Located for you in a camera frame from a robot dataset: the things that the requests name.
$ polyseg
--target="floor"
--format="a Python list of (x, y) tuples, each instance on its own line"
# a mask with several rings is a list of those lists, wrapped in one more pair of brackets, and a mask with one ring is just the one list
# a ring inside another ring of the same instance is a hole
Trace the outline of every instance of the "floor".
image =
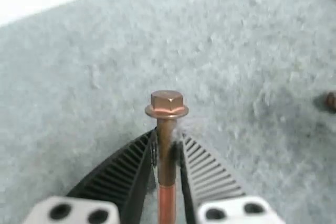
[(336, 0), (76, 0), (2, 26), (1, 223), (154, 127), (157, 89), (184, 94), (181, 127), (286, 223), (333, 223), (336, 116), (314, 101), (336, 90), (335, 13)]

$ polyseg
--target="ridged surface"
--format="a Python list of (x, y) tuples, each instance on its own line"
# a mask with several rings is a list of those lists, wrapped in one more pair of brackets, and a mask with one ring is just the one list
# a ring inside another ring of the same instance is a hole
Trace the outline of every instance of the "ridged surface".
[(152, 132), (112, 154), (67, 196), (113, 202), (118, 207), (122, 224), (139, 223), (152, 169)]
[(207, 201), (246, 195), (223, 161), (202, 145), (187, 138), (182, 142), (182, 148), (181, 172), (187, 178), (190, 200), (194, 207)]

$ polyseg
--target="hole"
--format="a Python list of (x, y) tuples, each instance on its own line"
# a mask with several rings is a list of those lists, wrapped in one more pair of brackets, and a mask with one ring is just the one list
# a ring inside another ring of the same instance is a hole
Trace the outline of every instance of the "hole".
[(211, 208), (206, 212), (205, 217), (208, 220), (222, 220), (225, 219), (226, 216), (224, 211), (220, 209)]
[(90, 224), (102, 224), (107, 220), (109, 213), (105, 210), (96, 210), (89, 215)]
[(248, 203), (244, 206), (244, 210), (247, 214), (261, 214), (265, 212), (264, 208), (257, 203)]
[(49, 216), (53, 220), (61, 220), (66, 218), (71, 212), (71, 206), (69, 204), (63, 203), (54, 206), (50, 211)]

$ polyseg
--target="small copper object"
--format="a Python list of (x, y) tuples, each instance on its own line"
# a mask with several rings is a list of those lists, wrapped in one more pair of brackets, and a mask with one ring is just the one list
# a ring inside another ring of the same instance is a hole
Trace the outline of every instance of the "small copper object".
[(329, 92), (325, 103), (330, 109), (336, 111), (336, 92)]
[(151, 94), (151, 104), (145, 108), (147, 115), (157, 120), (159, 162), (158, 223), (175, 224), (176, 219), (176, 160), (172, 132), (177, 119), (188, 114), (183, 96), (173, 90), (160, 90)]

